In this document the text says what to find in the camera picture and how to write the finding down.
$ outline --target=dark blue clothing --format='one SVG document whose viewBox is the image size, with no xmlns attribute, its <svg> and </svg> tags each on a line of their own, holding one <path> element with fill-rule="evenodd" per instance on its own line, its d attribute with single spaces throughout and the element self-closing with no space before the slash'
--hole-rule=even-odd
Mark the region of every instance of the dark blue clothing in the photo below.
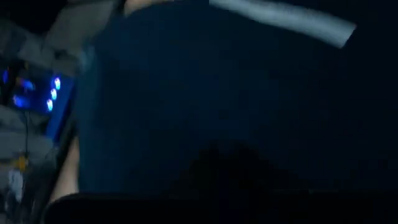
<svg viewBox="0 0 398 224">
<path fill-rule="evenodd" d="M 398 187 L 396 84 L 375 27 L 339 50 L 207 2 L 115 19 L 78 81 L 80 190 L 161 194 L 213 141 L 309 188 Z"/>
</svg>

